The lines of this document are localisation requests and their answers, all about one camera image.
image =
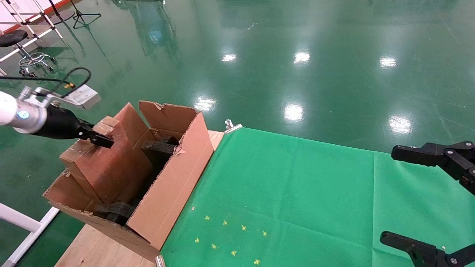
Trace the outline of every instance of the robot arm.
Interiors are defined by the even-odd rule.
[[[19,133],[53,139],[89,139],[93,144],[111,148],[113,139],[95,132],[93,124],[59,107],[61,103],[68,103],[88,109],[99,100],[99,94],[87,85],[82,85],[66,96],[41,87],[35,91],[25,87],[18,98],[0,91],[0,125],[11,126]]]
[[[397,161],[439,166],[475,195],[475,145],[471,141],[452,145],[426,143],[421,148],[397,145],[391,157]],[[446,254],[436,246],[392,232],[383,232],[380,241],[408,253],[415,267],[464,267],[475,262],[475,244]]]

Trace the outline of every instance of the open cardboard box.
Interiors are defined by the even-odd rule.
[[[140,101],[144,123],[128,103],[94,130],[114,138],[111,149],[78,140],[60,159],[65,171],[43,194],[49,203],[154,261],[213,154],[203,114],[184,106]],[[95,216],[95,205],[132,199],[151,173],[146,141],[173,136],[178,145],[125,226]]]

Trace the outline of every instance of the green tablecloth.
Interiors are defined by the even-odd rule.
[[[243,128],[225,135],[162,254],[167,267],[410,267],[383,231],[475,242],[475,197],[441,169]]]

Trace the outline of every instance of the tripod stand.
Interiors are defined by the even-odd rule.
[[[87,14],[84,14],[84,13],[82,13],[81,11],[79,11],[79,9],[77,9],[77,7],[76,7],[76,5],[74,4],[73,0],[69,0],[69,1],[71,2],[71,4],[73,4],[74,9],[76,9],[76,15],[73,16],[73,19],[75,20],[74,25],[73,25],[73,28],[74,28],[74,29],[76,29],[76,24],[77,24],[78,22],[82,24],[81,27],[84,27],[84,26],[86,26],[86,25],[88,25],[88,24],[90,24],[90,23],[93,23],[96,19],[98,19],[98,18],[100,18],[100,17],[102,16],[101,13],[87,13]],[[96,17],[95,19],[93,19],[91,22],[89,22],[89,23],[86,24],[86,22],[85,22],[84,19],[83,19],[83,16],[97,16],[97,17]]]

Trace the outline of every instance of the white pole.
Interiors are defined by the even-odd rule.
[[[58,214],[59,210],[57,208],[50,208],[46,215],[41,219],[39,228],[35,232],[31,232],[25,240],[18,246],[18,248],[13,252],[13,254],[8,258],[8,260],[2,265],[2,267],[13,267],[19,262],[21,257],[28,251],[28,249],[35,243],[36,239],[41,235],[43,230],[48,226],[48,224],[54,219]]]
[[[25,214],[16,211],[8,206],[5,206],[0,203],[0,219],[3,219],[9,223],[13,223],[16,226],[20,226],[23,229],[26,229],[30,232],[36,232],[40,227],[41,223],[37,220],[34,220]]]

